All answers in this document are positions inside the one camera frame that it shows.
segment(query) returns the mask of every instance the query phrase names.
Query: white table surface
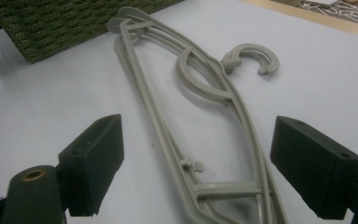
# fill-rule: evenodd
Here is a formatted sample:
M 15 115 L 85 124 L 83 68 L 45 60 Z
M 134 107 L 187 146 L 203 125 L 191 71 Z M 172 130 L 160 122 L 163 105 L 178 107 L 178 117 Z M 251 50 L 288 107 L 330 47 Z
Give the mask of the white table surface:
M 281 67 L 271 77 L 258 76 L 258 63 L 248 59 L 231 75 L 267 155 L 278 115 L 301 119 L 358 154 L 358 35 L 233 0 L 187 0 L 153 17 L 217 59 L 241 43 L 279 56 Z M 68 217 L 68 223 L 189 223 L 150 119 L 113 50 L 115 37 L 101 35 L 29 64 L 0 31 L 0 195 L 13 175 L 57 165 L 58 153 L 94 120 L 119 113 L 123 165 L 100 214 Z M 175 55 L 147 42 L 136 48 L 168 126 L 184 152 L 203 162 L 201 178 L 249 178 L 231 112 L 182 86 Z M 344 221 L 317 218 L 270 167 L 291 223 L 351 222 L 351 212 Z

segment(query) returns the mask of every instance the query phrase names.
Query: green woven basket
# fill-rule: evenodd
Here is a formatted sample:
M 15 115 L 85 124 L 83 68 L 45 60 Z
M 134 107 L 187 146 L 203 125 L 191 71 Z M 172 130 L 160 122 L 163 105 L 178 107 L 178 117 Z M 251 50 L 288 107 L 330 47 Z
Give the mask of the green woven basket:
M 0 0 L 0 25 L 35 63 L 105 33 L 121 7 L 147 13 L 183 0 Z

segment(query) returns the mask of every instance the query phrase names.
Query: wicker basket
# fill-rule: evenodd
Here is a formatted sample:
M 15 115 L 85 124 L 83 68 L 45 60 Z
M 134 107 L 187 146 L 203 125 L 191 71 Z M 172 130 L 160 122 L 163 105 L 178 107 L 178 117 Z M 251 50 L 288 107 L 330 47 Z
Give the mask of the wicker basket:
M 25 60 L 35 63 L 105 33 L 121 7 L 147 13 L 183 0 L 0 0 L 0 25 Z

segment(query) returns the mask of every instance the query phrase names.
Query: woven texture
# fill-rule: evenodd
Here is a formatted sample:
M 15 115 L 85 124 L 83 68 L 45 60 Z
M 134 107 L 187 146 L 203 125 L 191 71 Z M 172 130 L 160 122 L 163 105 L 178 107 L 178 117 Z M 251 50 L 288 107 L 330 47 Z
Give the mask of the woven texture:
M 105 33 L 121 7 L 152 13 L 182 0 L 0 0 L 0 25 L 25 60 L 43 60 Z

